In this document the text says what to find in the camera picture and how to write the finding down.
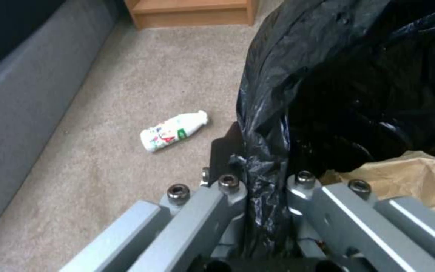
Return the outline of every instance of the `wooden furniture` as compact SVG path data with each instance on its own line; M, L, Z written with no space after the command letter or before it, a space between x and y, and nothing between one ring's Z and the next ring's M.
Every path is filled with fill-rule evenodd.
M254 22L258 0L125 0L138 29Z

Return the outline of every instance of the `hex socket bolt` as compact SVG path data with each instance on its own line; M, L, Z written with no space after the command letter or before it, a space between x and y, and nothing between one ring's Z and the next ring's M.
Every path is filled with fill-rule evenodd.
M235 193L239 190L239 180L235 175L224 174L219 177L219 188L225 193Z
M295 184L310 189L315 185L316 177L311 172L302 170L295 176Z
M349 181L349 188L363 200L367 200L372 192L370 184L362 179L352 179Z
M167 198L174 205L184 205L190 198L189 187L185 184L174 184L167 189Z

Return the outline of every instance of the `white stripe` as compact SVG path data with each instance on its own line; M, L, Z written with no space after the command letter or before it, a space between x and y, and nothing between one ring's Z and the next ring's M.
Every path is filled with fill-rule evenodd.
M401 205L399 205L399 203L396 203L394 200L389 201L389 203L392 205L392 207L396 208L399 212L401 212L403 215L407 216L410 220L416 223L416 225L421 227L421 229L427 231L435 238L435 230L433 230L430 226L426 225L423 221L421 221L421 219L415 217L412 213L404 209Z
M291 207L288 207L288 210L293 213L294 215L303 215L299 210L295 210Z
M333 195L326 187L323 188L323 191L328 195L328 197L335 202L338 207L340 207L363 231L365 231L370 238L372 238L378 246L380 246L402 269L408 272L414 272L415 270L404 260L402 259L397 252L395 252L385 241L380 239L380 237L373 232L362 220L360 220L357 215L355 215L351 210L349 210L345 204L343 204L336 196Z

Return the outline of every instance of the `gray metal bar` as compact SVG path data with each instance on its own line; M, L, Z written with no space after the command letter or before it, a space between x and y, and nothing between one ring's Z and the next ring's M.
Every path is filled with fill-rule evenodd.
M124 271L170 220L168 208L138 201L61 271Z
M199 255L209 256L233 217L244 210L246 188L224 194L215 182L200 187L129 271L185 271Z
M375 209L435 257L435 212L410 197L382 200Z
M359 250L380 271L435 272L434 258L344 184L316 189L304 215L335 253Z

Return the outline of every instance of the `bottle cap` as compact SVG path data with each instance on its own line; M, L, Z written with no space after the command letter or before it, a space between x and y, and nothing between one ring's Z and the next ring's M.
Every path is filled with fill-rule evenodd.
M199 121L203 125L207 125L207 122L209 122L209 118L207 117L207 113L203 110L200 110L197 112L197 114L199 115Z

